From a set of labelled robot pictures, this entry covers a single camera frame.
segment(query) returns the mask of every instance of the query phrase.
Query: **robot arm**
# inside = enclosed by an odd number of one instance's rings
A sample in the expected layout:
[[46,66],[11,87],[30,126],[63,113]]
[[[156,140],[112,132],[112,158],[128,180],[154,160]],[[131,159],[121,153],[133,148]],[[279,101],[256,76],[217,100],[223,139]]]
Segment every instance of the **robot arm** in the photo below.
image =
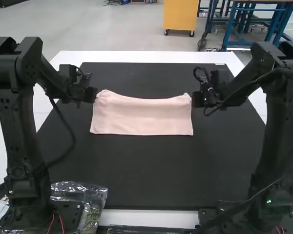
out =
[[[223,82],[221,71],[208,74],[202,67],[194,70],[201,90],[193,93],[193,107],[214,108],[207,116],[243,104],[259,87],[267,94],[268,113],[262,155],[251,177],[249,197],[201,223],[199,233],[217,225],[221,233],[268,233],[279,226],[293,205],[293,44],[284,42],[276,48],[268,42],[256,43],[251,53],[251,62],[230,82]],[[239,219],[228,221],[241,212],[244,214]]]
[[93,103],[96,89],[89,87],[91,74],[60,65],[57,72],[42,55],[40,38],[17,44],[0,38],[0,122],[7,152],[5,191],[13,219],[8,230],[39,226],[50,218],[50,178],[41,156],[33,115],[33,86],[38,83],[49,98],[63,102]]

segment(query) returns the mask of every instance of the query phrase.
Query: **yellow cart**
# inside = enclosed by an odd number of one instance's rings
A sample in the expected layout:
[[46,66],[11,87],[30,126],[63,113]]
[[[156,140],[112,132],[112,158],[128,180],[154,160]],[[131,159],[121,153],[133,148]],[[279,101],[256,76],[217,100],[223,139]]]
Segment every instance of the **yellow cart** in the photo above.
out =
[[199,0],[164,0],[164,34],[169,30],[190,31],[194,36]]

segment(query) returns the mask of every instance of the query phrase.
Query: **folded cloth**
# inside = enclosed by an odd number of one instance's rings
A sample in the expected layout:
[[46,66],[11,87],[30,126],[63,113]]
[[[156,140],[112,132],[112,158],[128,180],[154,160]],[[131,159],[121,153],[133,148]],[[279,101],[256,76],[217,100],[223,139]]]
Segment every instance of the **folded cloth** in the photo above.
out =
[[90,132],[119,135],[193,135],[191,97],[125,97],[109,90],[97,94]]

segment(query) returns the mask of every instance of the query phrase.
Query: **concrete floor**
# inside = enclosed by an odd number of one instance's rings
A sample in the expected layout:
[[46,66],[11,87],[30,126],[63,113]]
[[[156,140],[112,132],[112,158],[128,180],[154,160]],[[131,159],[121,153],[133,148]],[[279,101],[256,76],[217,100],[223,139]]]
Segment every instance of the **concrete floor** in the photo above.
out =
[[[202,0],[201,6],[208,6]],[[30,0],[0,8],[0,36],[43,40],[51,60],[61,50],[196,51],[206,18],[197,19],[195,37],[185,32],[164,36],[162,4],[103,6],[103,0]],[[220,48],[225,30],[209,34],[206,47]],[[255,41],[264,33],[250,35]],[[239,54],[247,63],[249,54]]]

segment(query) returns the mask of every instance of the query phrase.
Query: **clear plastic bag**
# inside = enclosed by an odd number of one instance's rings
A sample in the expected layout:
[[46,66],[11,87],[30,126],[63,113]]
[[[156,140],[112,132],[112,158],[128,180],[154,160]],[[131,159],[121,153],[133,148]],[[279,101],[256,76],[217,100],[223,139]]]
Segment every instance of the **clear plastic bag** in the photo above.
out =
[[[51,185],[51,200],[58,201],[80,201],[84,210],[78,225],[73,233],[66,234],[95,234],[102,210],[107,198],[107,188],[73,181],[62,181]],[[7,198],[0,200],[0,219],[9,208]],[[32,231],[24,230],[2,230],[0,234],[32,234]]]

